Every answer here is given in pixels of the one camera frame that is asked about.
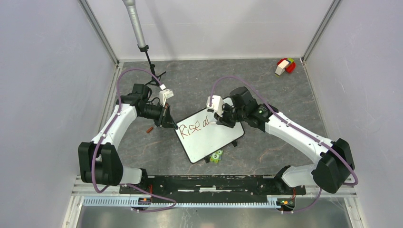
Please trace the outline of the white whiteboard black frame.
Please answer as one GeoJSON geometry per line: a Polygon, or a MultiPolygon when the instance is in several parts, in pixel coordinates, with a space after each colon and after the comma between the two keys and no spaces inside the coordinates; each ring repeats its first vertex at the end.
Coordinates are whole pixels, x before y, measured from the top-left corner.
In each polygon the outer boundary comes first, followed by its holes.
{"type": "Polygon", "coordinates": [[[177,123],[175,133],[190,163],[203,160],[245,134],[241,123],[234,128],[209,125],[215,121],[214,114],[203,108],[177,123]]]}

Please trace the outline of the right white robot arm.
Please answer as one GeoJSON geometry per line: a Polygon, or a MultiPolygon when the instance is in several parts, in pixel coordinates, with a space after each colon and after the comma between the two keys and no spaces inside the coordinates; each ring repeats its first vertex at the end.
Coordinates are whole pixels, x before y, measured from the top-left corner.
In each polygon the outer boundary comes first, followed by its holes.
{"type": "Polygon", "coordinates": [[[259,104],[245,86],[230,93],[231,104],[218,95],[207,99],[207,109],[214,114],[216,123],[234,128],[245,122],[290,144],[311,161],[311,165],[285,166],[275,176],[277,192],[286,194],[293,187],[316,185],[328,193],[337,193],[355,169],[350,145],[339,138],[336,141],[322,137],[286,117],[277,108],[259,104]]]}

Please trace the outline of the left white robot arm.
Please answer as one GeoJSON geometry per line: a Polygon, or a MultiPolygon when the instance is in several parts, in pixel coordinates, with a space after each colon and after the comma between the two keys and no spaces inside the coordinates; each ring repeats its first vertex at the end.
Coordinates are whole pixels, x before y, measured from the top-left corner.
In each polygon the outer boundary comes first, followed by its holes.
{"type": "Polygon", "coordinates": [[[151,88],[144,84],[134,84],[131,93],[118,98],[102,130],[90,142],[79,145],[80,176],[84,183],[107,186],[129,183],[140,194],[149,189],[146,170],[124,167],[117,150],[128,127],[138,117],[153,120],[157,127],[178,128],[167,103],[167,99],[173,97],[174,93],[164,85],[160,88],[159,103],[153,104],[149,100],[151,88]]]}

